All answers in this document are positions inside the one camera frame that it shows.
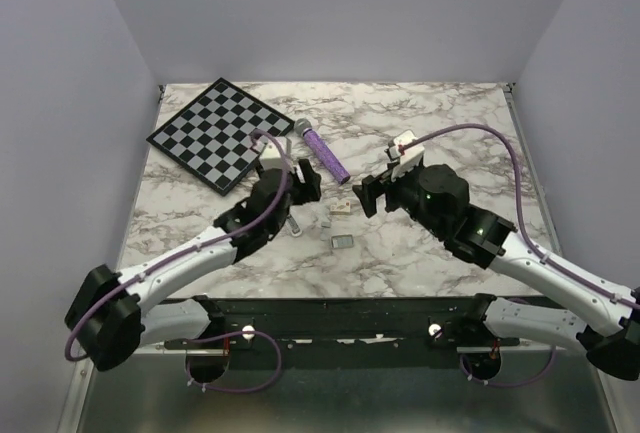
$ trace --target white rectangular object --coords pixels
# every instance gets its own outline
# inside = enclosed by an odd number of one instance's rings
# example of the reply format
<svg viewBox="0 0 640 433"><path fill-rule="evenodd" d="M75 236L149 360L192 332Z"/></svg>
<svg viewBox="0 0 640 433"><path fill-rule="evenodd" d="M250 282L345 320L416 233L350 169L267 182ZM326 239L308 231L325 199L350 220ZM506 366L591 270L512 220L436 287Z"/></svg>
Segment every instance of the white rectangular object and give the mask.
<svg viewBox="0 0 640 433"><path fill-rule="evenodd" d="M395 181L406 172L411 171L422 160L424 156L424 146L422 145L412 146L402 153L399 151L400 146L408 145L416 139L413 131L407 130L401 135L396 136L389 144L389 157L395 161L399 161L398 165L393 168L391 181Z"/></svg>
<svg viewBox="0 0 640 433"><path fill-rule="evenodd" d="M332 215L350 215L351 202L349 200L340 200L329 207L329 213Z"/></svg>
<svg viewBox="0 0 640 433"><path fill-rule="evenodd" d="M291 156L291 140L289 138L285 138L283 136L279 136L276 138L282 149L284 150L287 157ZM262 149L262 153L260 153L260 166L265 170L270 170L273 168L282 168L282 158L280 157L280 152L276 145L274 145L271 141L265 140L266 145ZM291 168L291 160L287 159L287 164L289 168Z"/></svg>
<svg viewBox="0 0 640 433"><path fill-rule="evenodd" d="M353 248L355 242L352 235L336 235L331 237L331 248L334 250L342 250L344 248Z"/></svg>

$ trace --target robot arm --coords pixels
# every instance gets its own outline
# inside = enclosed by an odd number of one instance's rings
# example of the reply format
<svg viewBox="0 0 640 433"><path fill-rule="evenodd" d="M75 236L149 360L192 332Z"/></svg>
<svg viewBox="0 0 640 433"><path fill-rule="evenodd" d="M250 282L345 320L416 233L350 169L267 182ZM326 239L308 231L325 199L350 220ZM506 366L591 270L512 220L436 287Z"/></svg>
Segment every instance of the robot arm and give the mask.
<svg viewBox="0 0 640 433"><path fill-rule="evenodd" d="M353 187L367 217L376 214L384 195L386 211L405 210L456 258L515 278L566 310L522 305L492 295L476 295L472 311L439 333L453 344L465 343L470 331L497 338L526 338L586 353L599 369L618 378L640 374L640 315L637 292L599 278L542 250L535 255L508 220L472 205L469 184L447 165L423 166L421 145L411 131L389 144L387 170ZM571 270L570 278L549 263ZM605 292L585 286L597 284Z"/></svg>
<svg viewBox="0 0 640 433"><path fill-rule="evenodd" d="M282 188L285 167L283 194L271 207ZM198 301L160 303L198 278L265 246L285 224L291 206L320 200L320 175L308 160L293 167L283 162L276 148L267 146L258 174L249 197L187 243L119 273L106 265L92 270L65 317L67 327L76 332L68 348L75 337L96 368L105 371L124 362L139 346L198 338L215 320Z"/></svg>

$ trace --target purple cylinder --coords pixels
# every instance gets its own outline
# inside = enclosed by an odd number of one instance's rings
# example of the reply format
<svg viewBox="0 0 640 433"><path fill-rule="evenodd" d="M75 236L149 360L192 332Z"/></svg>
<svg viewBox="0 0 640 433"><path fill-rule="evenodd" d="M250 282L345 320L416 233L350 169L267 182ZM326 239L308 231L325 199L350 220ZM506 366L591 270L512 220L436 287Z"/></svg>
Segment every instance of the purple cylinder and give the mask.
<svg viewBox="0 0 640 433"><path fill-rule="evenodd" d="M313 131L309 120L303 118L296 121L294 129L296 133L302 136L307 146L313 150L320 162L329 170L329 173L331 173L339 184L344 185L351 179L351 175L344 166L342 166L340 160L331 152L327 144L322 141L322 138Z"/></svg>

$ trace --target screw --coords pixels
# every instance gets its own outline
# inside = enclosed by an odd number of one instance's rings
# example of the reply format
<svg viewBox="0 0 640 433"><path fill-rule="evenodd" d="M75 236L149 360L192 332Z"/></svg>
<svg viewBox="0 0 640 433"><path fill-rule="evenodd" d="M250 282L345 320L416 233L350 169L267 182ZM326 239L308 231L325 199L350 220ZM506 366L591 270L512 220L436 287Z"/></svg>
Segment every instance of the screw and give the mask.
<svg viewBox="0 0 640 433"><path fill-rule="evenodd" d="M255 336L252 331L256 331L253 326L251 325L246 325L242 328L242 331L246 331L247 333L245 333L244 335L242 335L242 337L247 340L247 341L251 341L253 340L253 337Z"/></svg>
<svg viewBox="0 0 640 433"><path fill-rule="evenodd" d="M437 323L431 323L428 331L430 336L438 338L442 334L442 327Z"/></svg>

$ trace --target gray cap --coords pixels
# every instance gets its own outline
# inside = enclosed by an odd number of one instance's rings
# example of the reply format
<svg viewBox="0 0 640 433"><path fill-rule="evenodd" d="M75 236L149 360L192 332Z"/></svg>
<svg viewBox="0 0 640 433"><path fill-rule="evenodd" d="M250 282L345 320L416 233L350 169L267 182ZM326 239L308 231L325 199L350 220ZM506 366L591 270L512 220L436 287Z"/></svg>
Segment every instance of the gray cap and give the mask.
<svg viewBox="0 0 640 433"><path fill-rule="evenodd" d="M293 125L293 130L301 136L305 131L310 129L311 123L306 118L300 118L299 120L296 120Z"/></svg>

